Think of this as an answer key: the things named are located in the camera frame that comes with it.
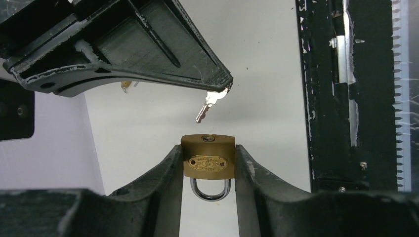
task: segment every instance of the serrated edge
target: serrated edge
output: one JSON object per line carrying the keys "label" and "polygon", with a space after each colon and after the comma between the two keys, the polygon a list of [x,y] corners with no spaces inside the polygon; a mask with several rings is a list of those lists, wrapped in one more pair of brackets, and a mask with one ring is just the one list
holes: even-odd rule
{"label": "serrated edge", "polygon": [[392,1],[397,189],[412,190],[409,95],[408,0]]}

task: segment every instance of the white background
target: white background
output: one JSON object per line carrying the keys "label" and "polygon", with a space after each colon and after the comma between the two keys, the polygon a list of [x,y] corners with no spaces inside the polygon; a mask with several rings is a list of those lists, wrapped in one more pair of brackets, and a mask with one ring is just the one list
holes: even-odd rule
{"label": "white background", "polygon": [[[85,93],[105,193],[158,164],[186,134],[236,137],[253,158],[309,191],[306,129],[294,0],[181,0],[201,34],[231,71],[234,85],[201,124],[205,91],[118,83]],[[222,181],[199,181],[219,193]],[[185,178],[181,237],[238,236],[234,186],[220,202],[194,196]]]}
{"label": "white background", "polygon": [[84,95],[36,92],[33,136],[0,142],[0,190],[57,188],[104,194]]}

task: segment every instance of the gray wall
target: gray wall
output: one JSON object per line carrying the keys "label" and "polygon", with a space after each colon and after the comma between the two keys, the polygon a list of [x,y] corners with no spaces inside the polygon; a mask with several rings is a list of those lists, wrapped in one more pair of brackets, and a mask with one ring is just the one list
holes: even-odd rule
{"label": "gray wall", "polygon": [[0,142],[0,189],[46,188],[104,194],[84,94],[36,93],[33,137]]}

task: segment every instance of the key blade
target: key blade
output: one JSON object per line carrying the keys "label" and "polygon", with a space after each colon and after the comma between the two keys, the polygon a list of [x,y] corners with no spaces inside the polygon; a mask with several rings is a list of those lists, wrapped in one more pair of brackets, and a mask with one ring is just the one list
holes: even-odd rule
{"label": "key blade", "polygon": [[205,103],[204,106],[202,106],[202,109],[201,111],[199,111],[199,114],[196,118],[197,123],[201,123],[201,121],[205,118],[205,114],[207,113],[208,109],[210,109],[211,106],[212,104],[207,104],[207,103]]}

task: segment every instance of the black plastic part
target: black plastic part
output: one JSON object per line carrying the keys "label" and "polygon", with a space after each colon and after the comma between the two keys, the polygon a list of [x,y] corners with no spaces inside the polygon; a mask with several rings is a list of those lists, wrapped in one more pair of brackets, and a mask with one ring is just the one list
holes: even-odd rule
{"label": "black plastic part", "polygon": [[[41,8],[43,1],[33,4]],[[55,14],[53,24],[19,43],[24,46],[3,65],[25,89],[73,97],[124,80],[212,91],[233,81],[177,0],[75,0],[63,5],[69,12]],[[38,9],[30,6],[21,11]],[[16,23],[4,22],[0,36],[17,36],[12,27]]]}
{"label": "black plastic part", "polygon": [[[330,43],[343,33],[342,6],[336,0],[296,2],[312,192],[328,190],[321,180],[397,190],[391,1],[349,1],[353,34],[365,41],[353,45],[357,82],[351,85],[339,83],[337,49]],[[348,99],[358,104],[356,147]]]}
{"label": "black plastic part", "polygon": [[402,193],[307,193],[236,147],[240,237],[417,236],[419,197]]}
{"label": "black plastic part", "polygon": [[419,1],[409,1],[409,87],[412,191],[419,192]]}
{"label": "black plastic part", "polygon": [[182,161],[175,146],[108,197],[88,190],[0,191],[0,237],[177,237]]}
{"label": "black plastic part", "polygon": [[[88,190],[1,191],[0,237],[177,237],[182,161],[181,147],[175,146],[159,165],[108,197]],[[313,195],[258,164],[241,145],[236,146],[235,174],[240,237],[419,232],[417,195],[338,191]]]}
{"label": "black plastic part", "polygon": [[35,93],[0,79],[0,141],[30,138],[35,132]]}

